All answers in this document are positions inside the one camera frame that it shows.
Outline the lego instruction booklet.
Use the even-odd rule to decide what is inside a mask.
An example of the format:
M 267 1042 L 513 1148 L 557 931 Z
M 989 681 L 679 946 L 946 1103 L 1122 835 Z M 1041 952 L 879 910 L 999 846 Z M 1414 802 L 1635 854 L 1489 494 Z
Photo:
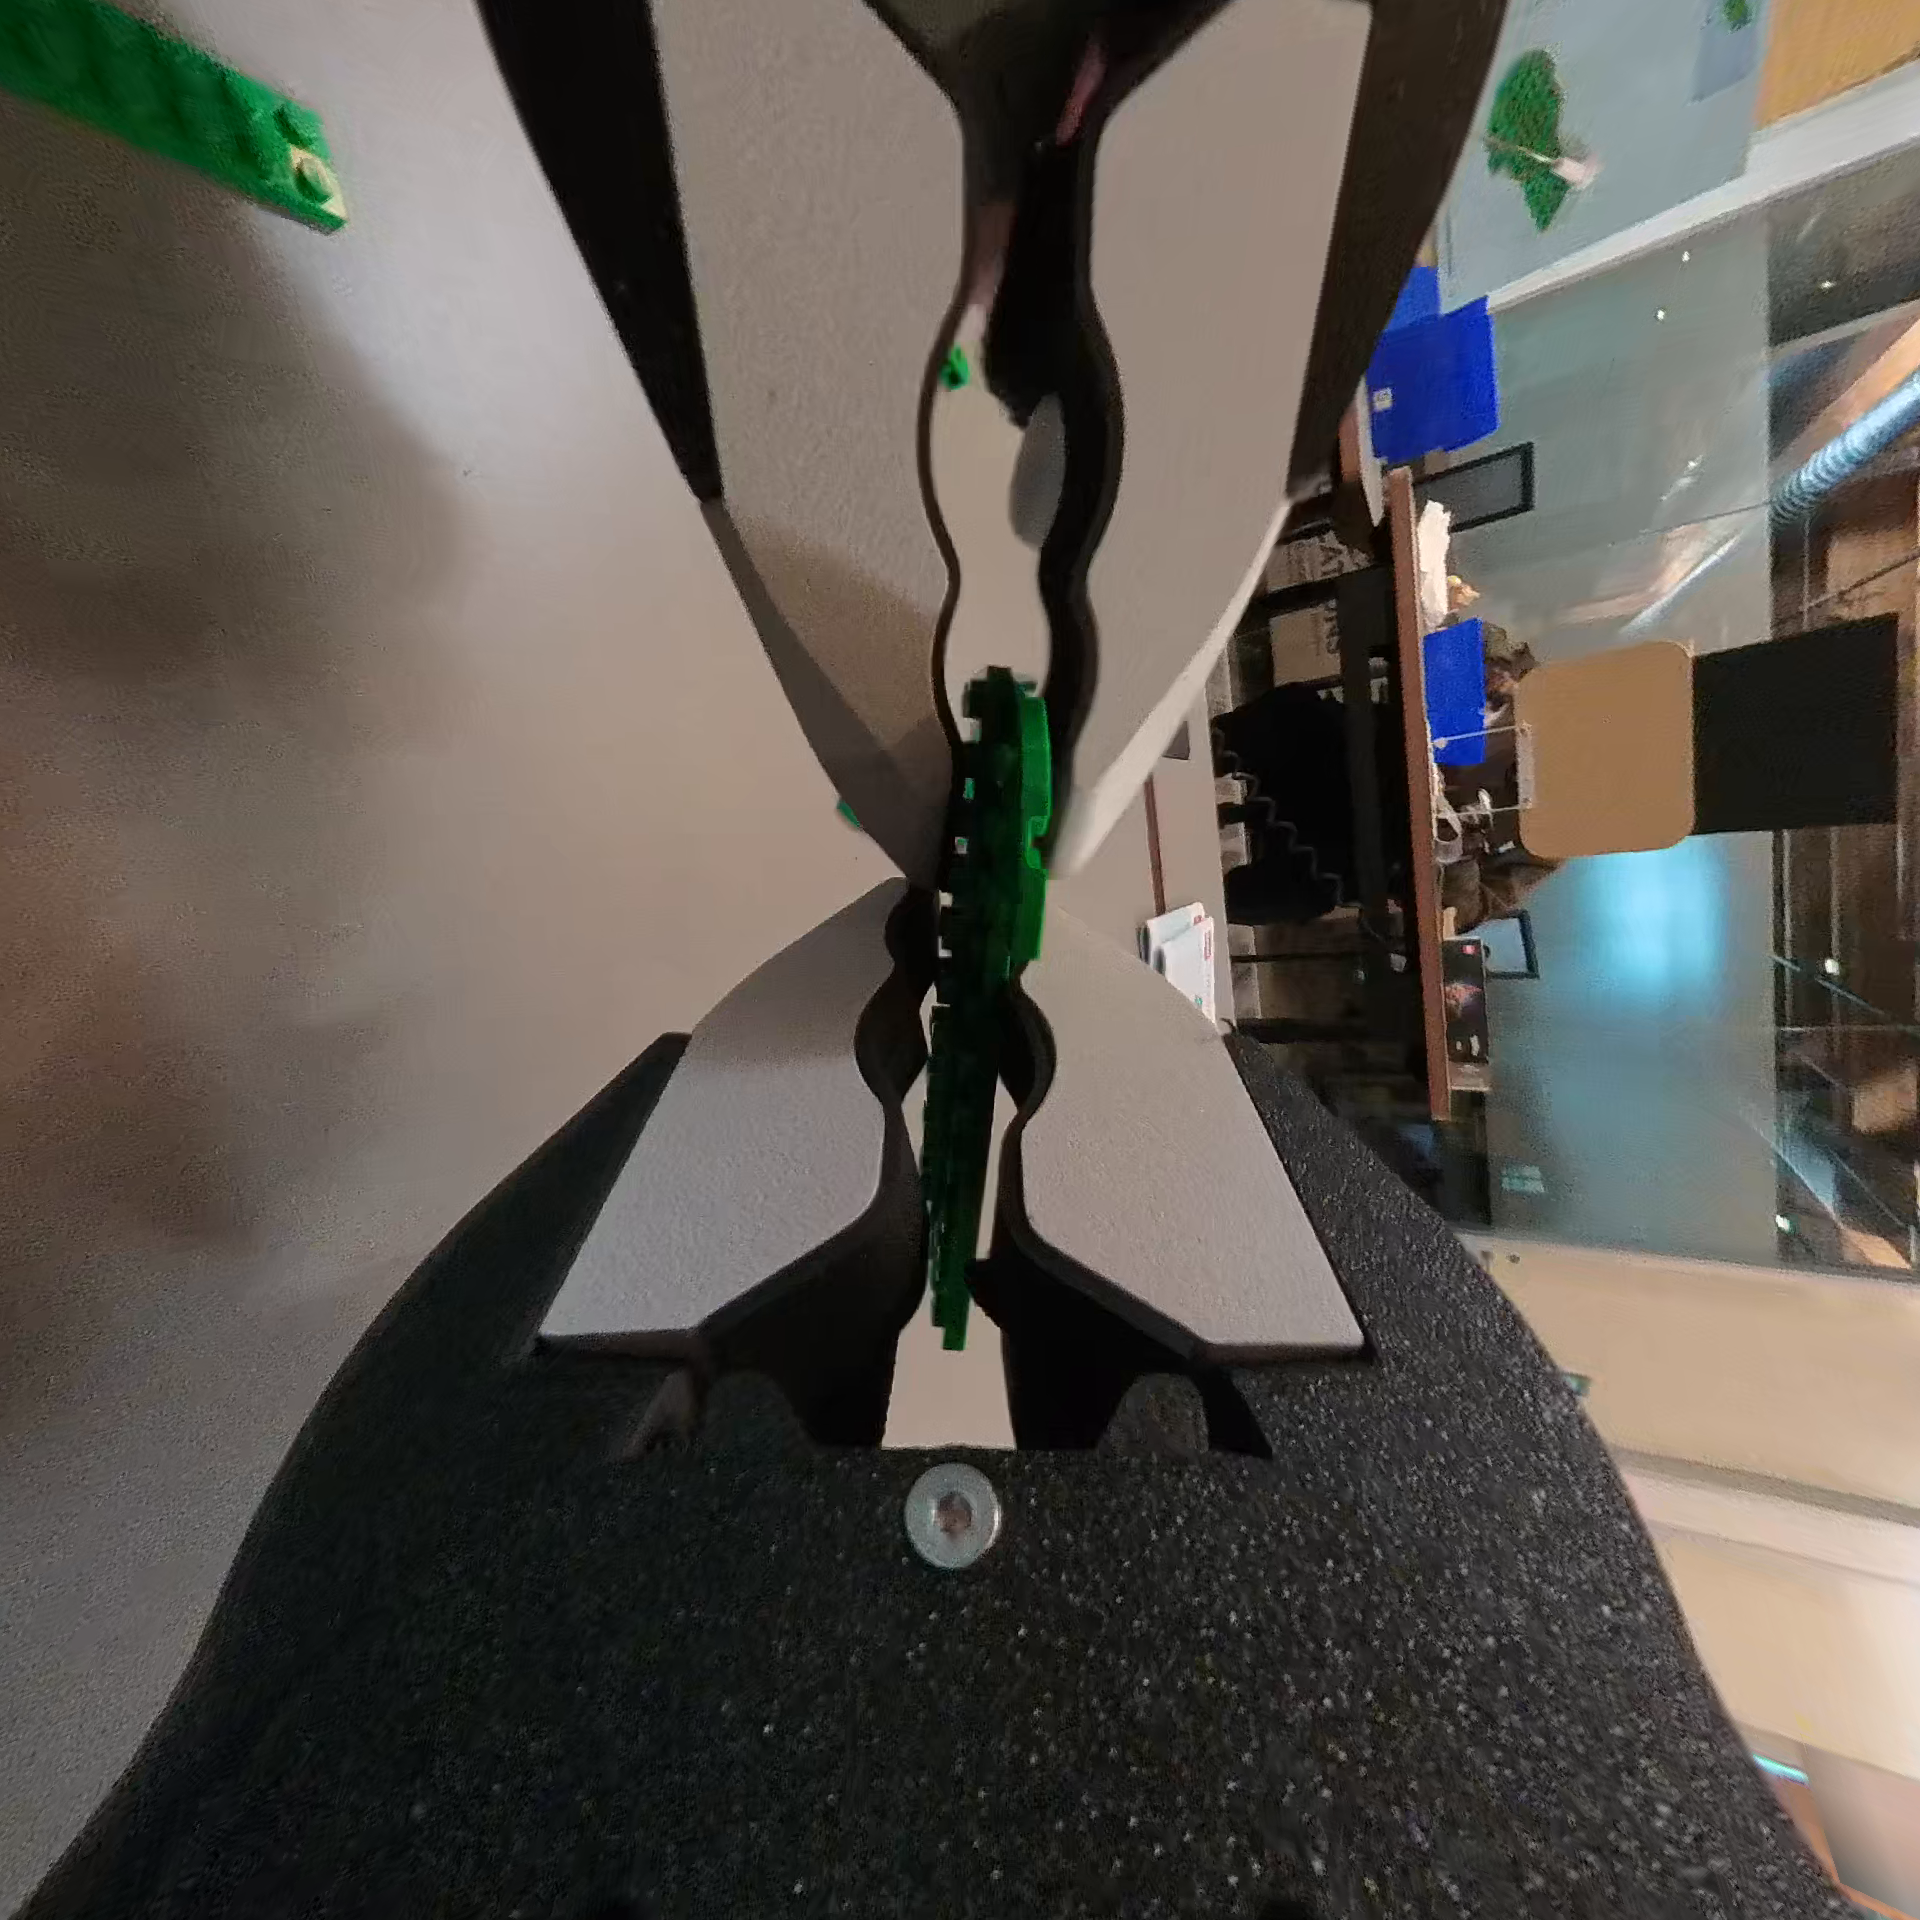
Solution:
M 1442 304 L 1738 179 L 1767 30 L 1763 3 L 1509 6 L 1435 219 Z

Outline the large blue panel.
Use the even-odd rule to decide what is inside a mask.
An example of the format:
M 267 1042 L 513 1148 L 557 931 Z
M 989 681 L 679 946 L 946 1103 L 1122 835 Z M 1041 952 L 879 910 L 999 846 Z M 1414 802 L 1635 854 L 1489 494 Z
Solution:
M 1414 265 L 1365 376 L 1374 455 L 1390 466 L 1457 452 L 1502 426 L 1498 329 L 1485 300 L 1442 310 L 1437 271 Z

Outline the small blue panel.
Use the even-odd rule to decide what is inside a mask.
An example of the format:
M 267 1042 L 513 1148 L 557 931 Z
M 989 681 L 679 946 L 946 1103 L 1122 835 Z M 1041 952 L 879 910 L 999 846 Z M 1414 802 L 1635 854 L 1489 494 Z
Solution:
M 1482 763 L 1490 731 L 1484 622 L 1460 617 L 1429 632 L 1421 671 L 1431 761 L 1435 769 Z

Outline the silver ventilation duct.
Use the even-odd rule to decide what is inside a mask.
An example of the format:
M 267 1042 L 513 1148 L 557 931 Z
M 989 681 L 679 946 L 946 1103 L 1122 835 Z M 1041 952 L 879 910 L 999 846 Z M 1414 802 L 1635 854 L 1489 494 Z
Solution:
M 1780 532 L 1805 522 L 1831 492 L 1857 480 L 1866 466 L 1871 466 L 1915 428 L 1918 372 L 1914 370 L 1771 488 L 1767 529 Z

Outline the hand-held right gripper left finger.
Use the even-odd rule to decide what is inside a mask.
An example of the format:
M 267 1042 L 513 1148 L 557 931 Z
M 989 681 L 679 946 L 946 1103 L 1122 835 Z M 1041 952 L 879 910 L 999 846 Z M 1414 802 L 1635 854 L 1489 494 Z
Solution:
M 743 977 L 687 1035 L 542 1337 L 671 1353 L 867 1219 L 906 1174 L 926 1067 L 926 898 L 885 881 Z

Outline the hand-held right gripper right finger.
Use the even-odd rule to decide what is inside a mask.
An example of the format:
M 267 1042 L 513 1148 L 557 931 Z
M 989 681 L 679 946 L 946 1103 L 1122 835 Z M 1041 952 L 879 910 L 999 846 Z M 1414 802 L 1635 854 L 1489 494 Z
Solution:
M 995 1254 L 1171 1356 L 1350 1359 L 1361 1321 L 1217 1026 L 1074 914 L 1014 996 Z

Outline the long green lego plate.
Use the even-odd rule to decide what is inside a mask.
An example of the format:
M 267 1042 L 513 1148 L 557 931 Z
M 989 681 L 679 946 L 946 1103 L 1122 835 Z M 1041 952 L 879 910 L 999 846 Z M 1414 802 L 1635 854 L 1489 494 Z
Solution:
M 2 89 L 339 233 L 346 187 L 321 112 L 98 3 L 5 3 Z

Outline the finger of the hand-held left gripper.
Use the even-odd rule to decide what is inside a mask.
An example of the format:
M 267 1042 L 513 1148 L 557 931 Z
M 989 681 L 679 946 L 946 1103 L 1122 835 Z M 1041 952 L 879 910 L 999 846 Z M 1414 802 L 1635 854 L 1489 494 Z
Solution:
M 567 233 L 806 746 L 937 881 L 950 564 L 926 480 L 957 115 L 897 6 L 479 6 Z
M 1138 6 L 1045 265 L 1062 492 L 1041 550 L 1054 818 L 1132 808 L 1329 458 L 1465 148 L 1506 6 Z

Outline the green lego plate assembly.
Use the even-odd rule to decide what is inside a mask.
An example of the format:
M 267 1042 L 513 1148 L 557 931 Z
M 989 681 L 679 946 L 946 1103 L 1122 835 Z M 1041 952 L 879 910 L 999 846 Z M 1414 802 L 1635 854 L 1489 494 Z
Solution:
M 943 888 L 935 921 L 922 1129 L 927 1312 L 946 1353 L 970 1337 L 970 1266 L 993 1153 L 1001 1016 L 1041 956 L 1052 824 L 1041 686 L 993 666 L 964 686 Z

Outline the tan rounded board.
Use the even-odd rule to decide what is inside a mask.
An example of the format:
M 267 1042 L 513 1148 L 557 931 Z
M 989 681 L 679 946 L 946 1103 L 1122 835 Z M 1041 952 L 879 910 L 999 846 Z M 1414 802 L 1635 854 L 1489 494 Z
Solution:
M 1697 828 L 1693 657 L 1644 640 L 1515 692 L 1519 841 L 1543 862 L 1667 850 Z

